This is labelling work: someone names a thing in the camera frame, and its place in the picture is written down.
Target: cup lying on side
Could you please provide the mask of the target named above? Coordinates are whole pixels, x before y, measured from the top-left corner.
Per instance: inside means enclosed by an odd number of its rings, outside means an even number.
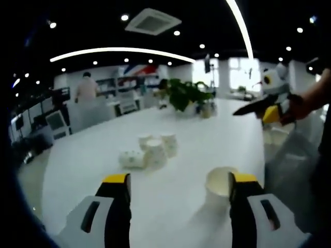
[[[124,168],[145,168],[147,165],[146,153],[141,151],[123,151],[118,160]]]

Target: green leaves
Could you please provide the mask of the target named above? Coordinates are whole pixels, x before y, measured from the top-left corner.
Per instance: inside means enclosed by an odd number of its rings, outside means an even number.
[[[182,83],[180,79],[170,79],[167,91],[167,94],[170,96],[169,102],[176,110],[182,112],[185,111],[190,101],[202,104],[204,101],[210,99],[212,94],[200,91],[199,85],[208,88],[203,82],[192,83],[189,81]]]

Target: air conditioning vent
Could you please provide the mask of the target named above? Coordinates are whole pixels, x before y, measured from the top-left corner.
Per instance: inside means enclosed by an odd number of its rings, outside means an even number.
[[[182,21],[155,9],[144,9],[125,28],[126,31],[159,35]]]

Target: black sleeve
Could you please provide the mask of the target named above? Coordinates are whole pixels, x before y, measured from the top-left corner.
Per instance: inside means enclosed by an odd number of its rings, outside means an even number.
[[[317,16],[317,27],[319,30],[319,58],[325,68],[331,69],[331,14],[327,9],[321,10]]]

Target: window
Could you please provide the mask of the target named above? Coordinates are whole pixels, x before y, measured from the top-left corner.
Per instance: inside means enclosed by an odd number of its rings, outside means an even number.
[[[258,59],[251,61],[249,58],[230,58],[230,88],[238,89],[244,86],[248,91],[259,92],[261,85],[260,64]]]
[[[203,59],[196,60],[195,63],[193,63],[192,78],[194,83],[202,81],[206,85],[210,86],[214,74],[215,87],[218,87],[219,84],[218,59],[216,58],[210,59],[210,65],[214,65],[214,70],[210,70],[209,73],[205,73],[205,61]]]

